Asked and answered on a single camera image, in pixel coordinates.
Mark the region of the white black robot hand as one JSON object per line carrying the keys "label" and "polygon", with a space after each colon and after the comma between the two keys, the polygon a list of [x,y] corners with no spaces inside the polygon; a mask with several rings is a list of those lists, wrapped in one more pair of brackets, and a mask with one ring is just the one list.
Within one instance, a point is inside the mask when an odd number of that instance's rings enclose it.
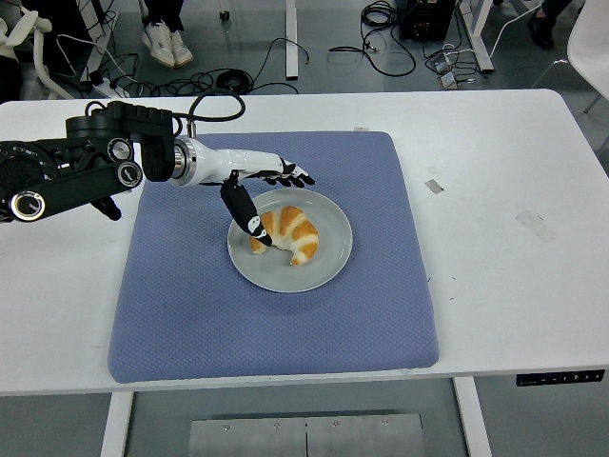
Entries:
{"label": "white black robot hand", "polygon": [[262,218],[241,181],[261,179],[270,185],[302,188],[315,181],[302,168],[275,153],[246,149],[211,149],[198,141],[187,159],[185,185],[212,184],[220,187],[220,195],[238,227],[255,240],[269,247],[271,235],[263,227]]}

